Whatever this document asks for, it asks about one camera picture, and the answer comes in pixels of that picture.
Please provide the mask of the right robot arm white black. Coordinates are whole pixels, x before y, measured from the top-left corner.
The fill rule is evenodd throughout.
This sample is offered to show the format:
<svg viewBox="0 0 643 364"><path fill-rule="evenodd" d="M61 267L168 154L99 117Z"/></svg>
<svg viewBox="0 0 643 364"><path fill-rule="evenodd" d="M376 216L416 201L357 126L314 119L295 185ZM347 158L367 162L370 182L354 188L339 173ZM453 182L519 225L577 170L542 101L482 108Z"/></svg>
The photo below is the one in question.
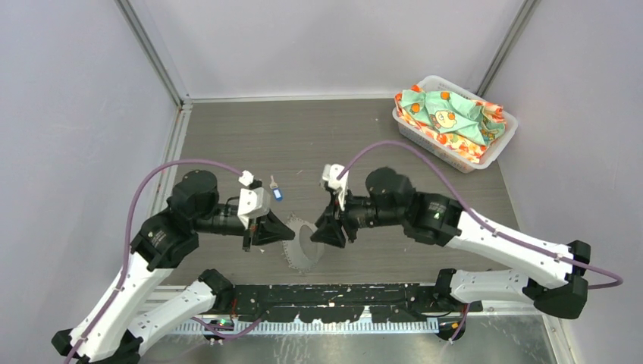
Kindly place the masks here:
<svg viewBox="0 0 643 364"><path fill-rule="evenodd" d="M417 243L460 249L506 266L503 271L445 268L434 284L433 301L443 311L482 300L530 303L544 314L577 319L588 299L585 270L591 247L580 240L551 243L530 237L439 193L419 192L410 179L384 167L365 181L367 196L355 196L341 176L342 165L326 165L321 186L331 199L315 223L311 240L343 248L359 230L400 226Z"/></svg>

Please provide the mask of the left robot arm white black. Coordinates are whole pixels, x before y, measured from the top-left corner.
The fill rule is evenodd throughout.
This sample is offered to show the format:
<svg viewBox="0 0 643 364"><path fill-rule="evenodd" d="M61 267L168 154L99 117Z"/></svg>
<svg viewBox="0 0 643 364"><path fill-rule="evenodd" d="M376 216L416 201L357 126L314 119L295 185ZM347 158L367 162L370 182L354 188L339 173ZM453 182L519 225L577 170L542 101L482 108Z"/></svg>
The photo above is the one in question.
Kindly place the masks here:
<svg viewBox="0 0 643 364"><path fill-rule="evenodd" d="M208 269L174 299L140 314L157 286L198 248L201 233L238 236L245 251L294 238L295 233L271 211L271 197L261 183L248 174L243 179L246 188L222 203L212 172L185 174L165 209L145 220L137 233L127 235L126 261L90 314L76 327L53 336L56 351L78 363L136 363L187 319L231 309L234 285Z"/></svg>

